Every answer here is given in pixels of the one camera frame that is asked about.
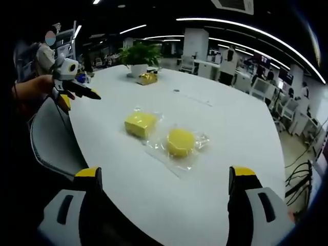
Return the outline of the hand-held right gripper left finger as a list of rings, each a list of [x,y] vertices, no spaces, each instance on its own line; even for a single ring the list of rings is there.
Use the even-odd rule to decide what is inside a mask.
[[[73,177],[44,208],[37,232],[46,245],[103,245],[104,222],[102,172],[86,168]]]

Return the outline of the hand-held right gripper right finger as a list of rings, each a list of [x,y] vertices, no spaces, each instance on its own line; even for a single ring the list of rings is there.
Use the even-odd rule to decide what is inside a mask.
[[[284,201],[249,168],[229,168],[226,245],[279,245],[293,229]]]

